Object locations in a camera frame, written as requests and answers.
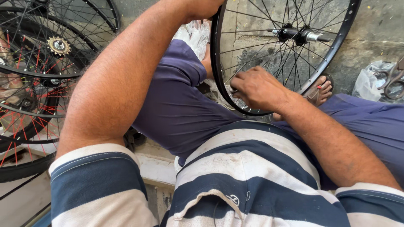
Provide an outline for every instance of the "clear plastic bag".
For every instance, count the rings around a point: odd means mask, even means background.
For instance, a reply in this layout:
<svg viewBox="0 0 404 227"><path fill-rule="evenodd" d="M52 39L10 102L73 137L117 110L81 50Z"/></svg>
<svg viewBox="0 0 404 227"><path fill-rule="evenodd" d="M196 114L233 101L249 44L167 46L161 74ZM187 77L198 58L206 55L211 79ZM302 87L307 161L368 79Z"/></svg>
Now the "clear plastic bag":
<svg viewBox="0 0 404 227"><path fill-rule="evenodd" d="M209 23L204 21L191 21L182 25L175 33L173 39L183 40L195 52L201 61L205 57L206 44L209 42Z"/></svg>
<svg viewBox="0 0 404 227"><path fill-rule="evenodd" d="M404 98L392 100L384 96L384 88L377 88L385 84L386 78L378 76L379 72L385 71L392 75L397 68L397 63L375 61L362 69L355 82L355 87L352 91L352 96L367 99L371 101L379 101L384 103L400 104L404 103Z"/></svg>

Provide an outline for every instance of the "striped shirt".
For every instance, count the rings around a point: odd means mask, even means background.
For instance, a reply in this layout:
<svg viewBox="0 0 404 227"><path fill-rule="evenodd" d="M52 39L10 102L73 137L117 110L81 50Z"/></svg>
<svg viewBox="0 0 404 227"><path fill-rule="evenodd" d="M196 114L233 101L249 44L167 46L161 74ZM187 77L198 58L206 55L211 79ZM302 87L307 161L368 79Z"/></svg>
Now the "striped shirt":
<svg viewBox="0 0 404 227"><path fill-rule="evenodd" d="M139 161L117 144L71 151L49 169L52 226L157 226ZM320 190L315 167L281 129L240 121L186 160L160 226L404 227L404 193L357 183Z"/></svg>

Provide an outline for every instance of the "sprocket teeth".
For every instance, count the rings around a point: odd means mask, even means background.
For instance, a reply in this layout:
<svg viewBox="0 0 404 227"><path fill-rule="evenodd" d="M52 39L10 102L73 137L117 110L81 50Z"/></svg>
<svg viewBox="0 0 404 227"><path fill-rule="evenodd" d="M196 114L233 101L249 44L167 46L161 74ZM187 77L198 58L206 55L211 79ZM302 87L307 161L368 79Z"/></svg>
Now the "sprocket teeth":
<svg viewBox="0 0 404 227"><path fill-rule="evenodd" d="M56 44L56 42L62 42L60 45L63 46L63 48L58 48L59 45ZM63 38L60 38L59 36L56 37L49 37L47 39L48 42L48 48L56 55L63 57L69 53L71 53L72 49L70 47L70 44Z"/></svg>

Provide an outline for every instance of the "leg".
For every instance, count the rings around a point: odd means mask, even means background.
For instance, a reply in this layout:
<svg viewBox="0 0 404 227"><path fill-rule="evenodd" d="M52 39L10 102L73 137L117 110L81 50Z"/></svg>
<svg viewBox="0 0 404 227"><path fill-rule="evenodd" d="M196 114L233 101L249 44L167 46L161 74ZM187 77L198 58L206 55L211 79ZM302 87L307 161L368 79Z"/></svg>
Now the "leg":
<svg viewBox="0 0 404 227"><path fill-rule="evenodd" d="M180 165L222 126L242 120L195 88L205 78L206 69L192 49L182 40L173 40L133 123L139 132L179 156Z"/></svg>
<svg viewBox="0 0 404 227"><path fill-rule="evenodd" d="M404 105L338 94L319 108L368 146L404 187ZM301 139L286 122L275 125Z"/></svg>

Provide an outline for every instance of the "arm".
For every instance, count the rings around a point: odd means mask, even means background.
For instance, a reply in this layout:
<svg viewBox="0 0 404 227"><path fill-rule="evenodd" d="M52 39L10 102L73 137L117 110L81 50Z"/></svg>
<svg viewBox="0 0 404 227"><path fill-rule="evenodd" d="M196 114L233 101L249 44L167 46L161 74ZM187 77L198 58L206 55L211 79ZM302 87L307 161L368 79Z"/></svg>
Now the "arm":
<svg viewBox="0 0 404 227"><path fill-rule="evenodd" d="M401 190L386 166L355 135L261 67L237 74L231 86L249 107L283 116L338 186L364 182Z"/></svg>
<svg viewBox="0 0 404 227"><path fill-rule="evenodd" d="M123 144L175 32L191 20L211 17L222 2L161 0L111 42L73 92L57 158L89 145Z"/></svg>

